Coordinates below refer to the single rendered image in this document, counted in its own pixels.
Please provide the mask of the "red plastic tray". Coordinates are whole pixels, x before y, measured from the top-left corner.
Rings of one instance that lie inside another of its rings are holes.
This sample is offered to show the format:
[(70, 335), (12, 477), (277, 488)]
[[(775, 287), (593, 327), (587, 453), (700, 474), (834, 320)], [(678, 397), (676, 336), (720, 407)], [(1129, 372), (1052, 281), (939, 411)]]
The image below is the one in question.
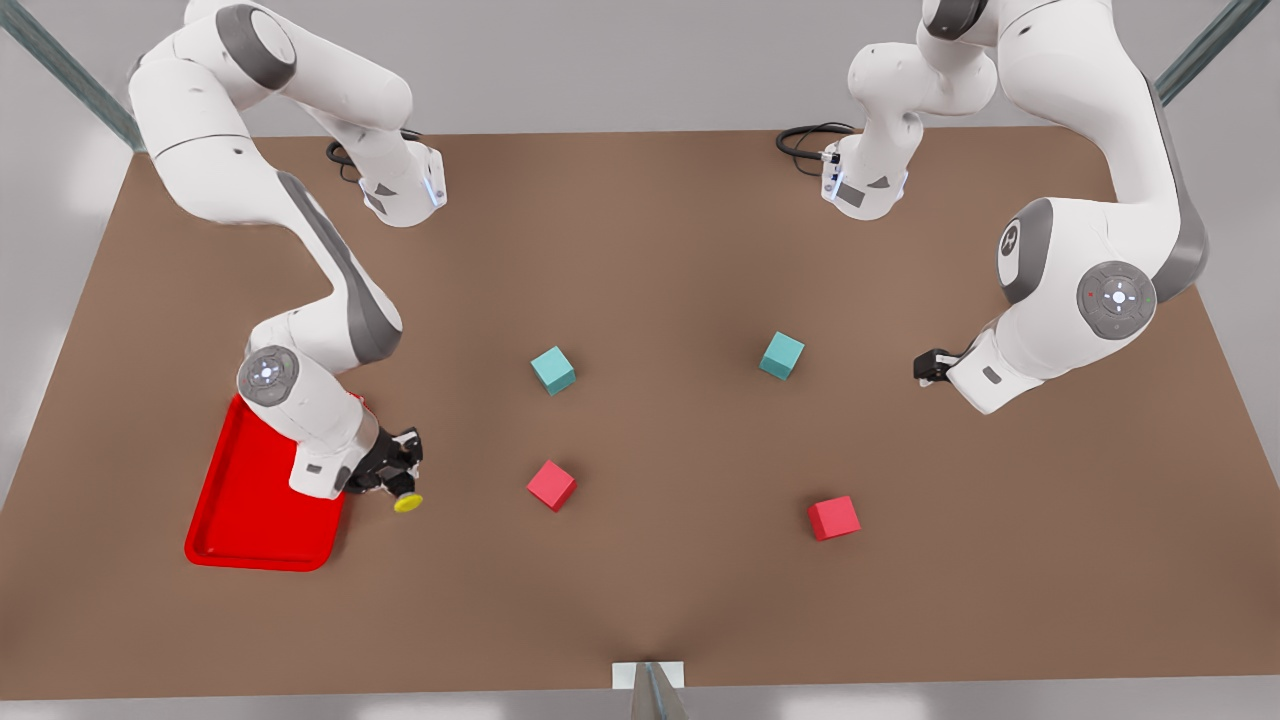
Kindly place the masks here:
[(294, 448), (232, 397), (186, 537), (192, 564), (271, 571), (325, 564), (346, 501), (288, 486)]

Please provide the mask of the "teal cube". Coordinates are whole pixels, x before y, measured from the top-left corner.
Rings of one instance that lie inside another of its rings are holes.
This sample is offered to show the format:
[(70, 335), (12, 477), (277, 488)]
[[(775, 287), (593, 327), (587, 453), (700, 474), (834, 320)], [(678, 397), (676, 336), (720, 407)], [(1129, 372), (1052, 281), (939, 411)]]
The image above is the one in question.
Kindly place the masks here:
[(786, 380), (792, 374), (804, 348), (804, 342), (776, 332), (758, 366), (772, 377)]
[(576, 370), (558, 346), (548, 348), (530, 363), (548, 395), (554, 396), (576, 380)]

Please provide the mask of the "red cube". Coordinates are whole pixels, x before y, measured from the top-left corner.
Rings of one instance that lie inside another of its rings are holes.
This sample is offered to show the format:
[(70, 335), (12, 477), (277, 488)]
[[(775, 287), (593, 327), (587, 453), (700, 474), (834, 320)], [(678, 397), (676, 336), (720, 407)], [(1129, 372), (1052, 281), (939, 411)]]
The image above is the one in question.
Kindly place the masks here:
[(547, 460), (526, 484), (526, 489), (553, 512), (558, 512), (577, 489), (577, 482), (554, 461)]
[(810, 505), (806, 516), (817, 541), (833, 539), (861, 529), (854, 502), (847, 495)]

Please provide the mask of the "silver frame post with foot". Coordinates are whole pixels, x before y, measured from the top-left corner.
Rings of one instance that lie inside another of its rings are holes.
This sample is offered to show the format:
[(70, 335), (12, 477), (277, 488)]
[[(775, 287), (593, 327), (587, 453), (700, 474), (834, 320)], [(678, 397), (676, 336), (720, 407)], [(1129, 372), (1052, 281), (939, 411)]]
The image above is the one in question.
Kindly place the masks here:
[(678, 696), (685, 688), (682, 661), (616, 662), (612, 687), (630, 689), (630, 720), (690, 720)]

